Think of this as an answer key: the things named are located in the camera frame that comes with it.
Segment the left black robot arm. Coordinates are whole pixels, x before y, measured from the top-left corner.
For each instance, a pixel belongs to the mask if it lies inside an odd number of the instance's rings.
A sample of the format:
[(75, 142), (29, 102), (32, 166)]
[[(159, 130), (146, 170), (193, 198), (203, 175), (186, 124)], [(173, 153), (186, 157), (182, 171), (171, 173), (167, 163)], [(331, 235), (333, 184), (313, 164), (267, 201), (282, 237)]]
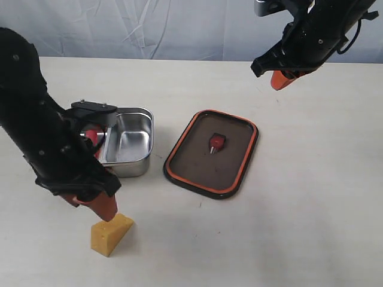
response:
[(115, 106), (80, 101), (69, 109), (49, 95), (35, 46), (1, 29), (1, 127), (36, 174), (36, 184), (104, 221), (117, 213), (118, 177), (96, 158), (101, 143), (83, 135), (116, 123)]

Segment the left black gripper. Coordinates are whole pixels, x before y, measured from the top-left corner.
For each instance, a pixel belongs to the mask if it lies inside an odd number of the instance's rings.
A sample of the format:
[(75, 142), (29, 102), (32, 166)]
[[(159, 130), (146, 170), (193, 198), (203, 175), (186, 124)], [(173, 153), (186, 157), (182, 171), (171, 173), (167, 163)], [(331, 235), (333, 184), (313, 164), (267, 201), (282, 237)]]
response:
[(73, 207), (89, 208), (105, 222), (117, 214), (118, 177), (91, 153), (72, 128), (65, 109), (47, 101), (22, 109), (22, 154), (31, 165), (36, 184), (61, 196)]

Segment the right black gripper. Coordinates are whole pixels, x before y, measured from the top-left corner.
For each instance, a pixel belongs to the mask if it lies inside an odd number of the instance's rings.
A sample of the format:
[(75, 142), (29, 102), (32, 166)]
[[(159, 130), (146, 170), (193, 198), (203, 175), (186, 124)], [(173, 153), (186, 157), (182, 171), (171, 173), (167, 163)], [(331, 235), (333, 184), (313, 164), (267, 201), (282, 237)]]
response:
[(349, 3), (293, 2), (288, 11), (293, 21), (281, 40), (251, 64), (257, 77), (273, 71), (270, 84), (276, 91), (315, 71), (334, 53), (344, 37)]

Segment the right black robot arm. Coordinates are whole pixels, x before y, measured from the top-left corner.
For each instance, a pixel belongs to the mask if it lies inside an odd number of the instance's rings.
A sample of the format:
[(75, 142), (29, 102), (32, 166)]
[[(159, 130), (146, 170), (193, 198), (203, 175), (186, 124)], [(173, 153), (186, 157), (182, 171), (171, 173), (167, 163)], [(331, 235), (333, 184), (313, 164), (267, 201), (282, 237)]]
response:
[(353, 45), (346, 33), (363, 20), (375, 20), (373, 1), (255, 1), (255, 12), (264, 17), (287, 10), (289, 22), (282, 38), (251, 64), (255, 76), (273, 73), (270, 84), (281, 90), (296, 79), (316, 71), (334, 53), (344, 54)]

